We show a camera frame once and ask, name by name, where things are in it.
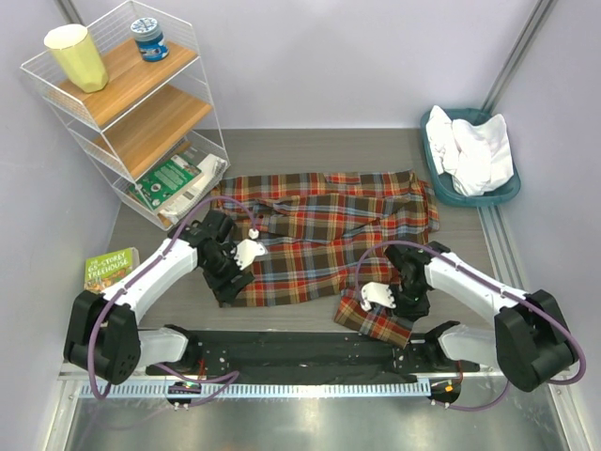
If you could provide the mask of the red brown plaid shirt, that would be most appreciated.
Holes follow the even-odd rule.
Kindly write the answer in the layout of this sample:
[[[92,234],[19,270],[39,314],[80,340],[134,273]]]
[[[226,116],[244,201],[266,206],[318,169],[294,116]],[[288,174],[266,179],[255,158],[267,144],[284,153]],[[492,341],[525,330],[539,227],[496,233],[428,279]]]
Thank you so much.
[[[252,284],[235,307],[306,303],[337,295],[334,321],[399,348],[413,323],[384,307],[364,311],[356,285],[396,283],[384,241],[426,244],[439,228],[434,191],[411,170],[299,173],[222,180],[211,207],[235,222],[235,241],[251,227],[268,253],[251,267]]]

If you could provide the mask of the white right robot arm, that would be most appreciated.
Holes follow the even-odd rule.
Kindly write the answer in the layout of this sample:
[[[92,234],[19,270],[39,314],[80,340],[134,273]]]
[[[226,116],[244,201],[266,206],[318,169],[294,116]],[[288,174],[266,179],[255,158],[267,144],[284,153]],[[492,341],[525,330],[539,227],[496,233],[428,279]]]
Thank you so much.
[[[393,289],[394,307],[405,316],[413,305],[425,307],[431,290],[459,300],[490,324],[489,330],[461,324],[443,326],[424,347],[424,359],[437,371],[456,361],[499,369],[523,392],[558,382],[572,365],[586,367],[557,300],[539,289],[528,293],[508,287],[474,269],[449,248],[432,241],[419,245],[399,241],[386,257],[400,273]]]

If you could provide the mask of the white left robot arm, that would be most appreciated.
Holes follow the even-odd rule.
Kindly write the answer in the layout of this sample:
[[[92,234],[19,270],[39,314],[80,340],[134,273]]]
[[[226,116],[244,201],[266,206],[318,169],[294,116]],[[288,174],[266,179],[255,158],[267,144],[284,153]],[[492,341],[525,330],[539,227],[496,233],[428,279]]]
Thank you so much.
[[[200,269],[219,303],[232,303],[250,285],[254,261],[267,254],[258,231],[234,241],[233,219],[210,210],[201,221],[172,230],[158,250],[107,289],[82,291],[74,300],[63,350],[67,362],[112,385],[135,369],[168,365],[178,374],[195,371],[201,359],[197,334],[175,325],[142,330],[149,308],[180,278]]]

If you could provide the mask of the white shirts in basket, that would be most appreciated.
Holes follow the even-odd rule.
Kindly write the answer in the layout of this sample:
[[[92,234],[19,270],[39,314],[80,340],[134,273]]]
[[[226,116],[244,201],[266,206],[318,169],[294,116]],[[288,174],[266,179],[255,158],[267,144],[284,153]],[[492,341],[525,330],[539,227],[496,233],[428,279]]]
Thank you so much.
[[[436,173],[447,174],[454,190],[467,197],[490,193],[514,175],[513,158],[503,115],[481,125],[452,119],[435,105],[425,124],[426,141]]]

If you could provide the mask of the white booklet on shelf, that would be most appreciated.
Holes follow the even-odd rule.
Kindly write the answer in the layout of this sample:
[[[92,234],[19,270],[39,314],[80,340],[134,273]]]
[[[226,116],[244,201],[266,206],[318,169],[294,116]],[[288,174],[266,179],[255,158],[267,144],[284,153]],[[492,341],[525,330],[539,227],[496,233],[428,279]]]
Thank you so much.
[[[206,156],[199,164],[183,155],[177,155],[171,161],[184,176],[184,184],[162,203],[159,214],[176,224],[210,190],[209,185],[226,169],[227,161],[213,154]]]

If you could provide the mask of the teal plastic basket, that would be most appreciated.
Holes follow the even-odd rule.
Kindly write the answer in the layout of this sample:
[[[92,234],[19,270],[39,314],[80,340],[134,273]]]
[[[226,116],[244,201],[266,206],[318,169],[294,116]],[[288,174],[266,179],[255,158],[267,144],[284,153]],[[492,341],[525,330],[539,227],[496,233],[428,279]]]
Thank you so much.
[[[503,115],[433,106],[421,118],[424,156],[436,197],[484,208],[515,198],[521,179]]]

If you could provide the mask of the green treehouse book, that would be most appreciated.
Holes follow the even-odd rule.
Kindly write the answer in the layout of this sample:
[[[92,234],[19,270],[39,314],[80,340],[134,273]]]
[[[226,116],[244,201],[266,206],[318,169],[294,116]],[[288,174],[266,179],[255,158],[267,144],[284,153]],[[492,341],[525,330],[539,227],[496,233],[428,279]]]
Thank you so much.
[[[100,293],[124,279],[140,264],[139,252],[129,247],[85,261],[84,289]]]

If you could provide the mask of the blue jar with lid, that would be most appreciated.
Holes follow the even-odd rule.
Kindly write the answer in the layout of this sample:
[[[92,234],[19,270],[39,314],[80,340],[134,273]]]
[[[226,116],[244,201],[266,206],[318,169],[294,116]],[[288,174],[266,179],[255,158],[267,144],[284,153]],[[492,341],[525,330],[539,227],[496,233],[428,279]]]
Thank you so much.
[[[157,19],[139,18],[131,23],[131,35],[142,59],[146,62],[164,60],[169,55],[164,34]]]

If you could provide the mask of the yellow faceted cup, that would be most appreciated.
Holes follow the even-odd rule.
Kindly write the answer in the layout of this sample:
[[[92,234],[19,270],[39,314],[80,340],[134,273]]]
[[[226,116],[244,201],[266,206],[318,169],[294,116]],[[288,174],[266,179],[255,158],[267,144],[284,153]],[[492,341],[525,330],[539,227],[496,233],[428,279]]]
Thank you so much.
[[[85,26],[78,23],[58,26],[46,34],[43,43],[68,79],[83,92],[105,88],[108,71]]]

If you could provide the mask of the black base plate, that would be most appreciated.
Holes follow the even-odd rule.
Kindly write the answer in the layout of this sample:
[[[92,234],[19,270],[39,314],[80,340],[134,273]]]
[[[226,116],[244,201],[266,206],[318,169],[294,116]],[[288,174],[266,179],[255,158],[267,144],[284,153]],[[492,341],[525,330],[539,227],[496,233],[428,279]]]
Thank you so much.
[[[458,369],[476,373],[435,349],[429,334],[404,348],[358,333],[197,331],[200,350],[188,375],[210,379],[233,370],[238,383],[337,385],[414,382],[420,373],[436,376]]]

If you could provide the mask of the aluminium rail frame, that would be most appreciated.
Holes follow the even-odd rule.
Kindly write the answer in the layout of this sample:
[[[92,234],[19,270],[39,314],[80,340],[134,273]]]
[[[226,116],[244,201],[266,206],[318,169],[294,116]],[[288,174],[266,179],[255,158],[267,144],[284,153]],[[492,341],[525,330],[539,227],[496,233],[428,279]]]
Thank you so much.
[[[572,365],[531,392],[480,365],[476,373],[420,373],[414,382],[337,385],[238,383],[168,365],[139,367],[119,385],[67,362],[50,450],[536,450],[567,445],[554,414],[512,412],[544,386],[579,381]]]

